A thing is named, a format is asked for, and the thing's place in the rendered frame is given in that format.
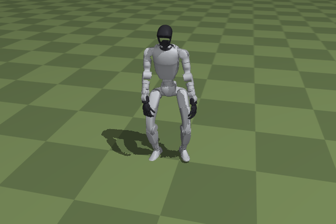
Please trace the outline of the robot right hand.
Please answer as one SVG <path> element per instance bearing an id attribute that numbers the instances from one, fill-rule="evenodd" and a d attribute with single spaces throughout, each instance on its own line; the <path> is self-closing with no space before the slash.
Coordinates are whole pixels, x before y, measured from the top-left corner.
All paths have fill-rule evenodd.
<path id="1" fill-rule="evenodd" d="M 154 115 L 151 114 L 151 111 L 153 113 L 155 113 L 155 111 L 153 111 L 150 108 L 150 105 L 149 105 L 149 96 L 148 95 L 146 96 L 146 101 L 142 101 L 142 103 L 143 103 L 143 114 L 145 116 L 148 116 L 148 117 L 154 117 Z"/>

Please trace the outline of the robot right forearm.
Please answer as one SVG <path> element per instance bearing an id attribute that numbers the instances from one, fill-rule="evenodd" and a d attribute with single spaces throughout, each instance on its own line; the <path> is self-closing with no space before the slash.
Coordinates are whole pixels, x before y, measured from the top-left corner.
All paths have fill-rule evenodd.
<path id="1" fill-rule="evenodd" d="M 148 95 L 149 96 L 149 84 L 150 84 L 150 81 L 148 81 L 148 80 L 144 80 L 143 79 L 143 77 L 144 77 L 144 72 L 143 72 L 143 74 L 142 74 L 142 91 L 141 91 L 141 93 L 142 93 L 142 96 L 141 96 L 141 100 L 142 101 L 146 101 L 146 96 Z"/>

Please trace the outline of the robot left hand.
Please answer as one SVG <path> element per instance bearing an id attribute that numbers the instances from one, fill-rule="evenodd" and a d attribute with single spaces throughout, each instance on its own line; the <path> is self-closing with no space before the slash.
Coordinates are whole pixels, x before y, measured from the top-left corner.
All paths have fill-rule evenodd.
<path id="1" fill-rule="evenodd" d="M 191 106 L 191 111 L 190 111 L 190 113 L 189 113 L 189 115 L 188 115 L 188 116 L 190 116 L 190 115 L 191 115 L 191 117 L 190 117 L 190 118 L 188 118 L 188 119 L 191 119 L 191 118 L 193 118 L 193 117 L 195 116 L 195 114 L 196 114 L 196 110 L 197 110 L 197 106 L 196 106 L 196 104 L 197 104 L 197 101 L 196 101 L 196 102 L 194 102 L 194 99 L 193 99 L 193 98 L 190 98 L 190 104 L 191 104 L 192 106 Z"/>

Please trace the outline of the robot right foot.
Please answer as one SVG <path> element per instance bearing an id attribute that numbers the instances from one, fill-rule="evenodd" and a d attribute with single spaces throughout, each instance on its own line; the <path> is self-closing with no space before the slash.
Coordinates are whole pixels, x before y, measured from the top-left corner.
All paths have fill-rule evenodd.
<path id="1" fill-rule="evenodd" d="M 157 150 L 154 150 L 153 151 L 153 153 L 151 154 L 151 156 L 149 157 L 149 160 L 150 161 L 154 161 L 154 160 L 156 160 L 158 157 L 159 157 L 159 155 L 163 152 L 163 150 L 162 150 L 162 148 L 159 146 L 159 151 L 157 151 Z"/>

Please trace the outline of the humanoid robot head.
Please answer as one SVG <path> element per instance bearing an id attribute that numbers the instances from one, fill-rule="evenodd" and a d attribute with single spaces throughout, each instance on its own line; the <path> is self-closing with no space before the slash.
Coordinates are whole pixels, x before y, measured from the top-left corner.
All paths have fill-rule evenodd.
<path id="1" fill-rule="evenodd" d="M 162 40 L 160 41 L 160 38 L 169 38 L 169 40 Z M 159 44 L 161 46 L 163 46 L 163 48 L 160 49 L 163 51 L 168 51 L 170 50 L 172 47 L 174 47 L 173 44 L 170 44 L 171 42 L 171 38 L 172 38 L 172 28 L 169 25 L 162 25 L 159 27 L 158 31 L 157 31 L 157 39 L 159 41 Z M 168 48 L 168 46 L 171 45 L 172 47 Z"/>

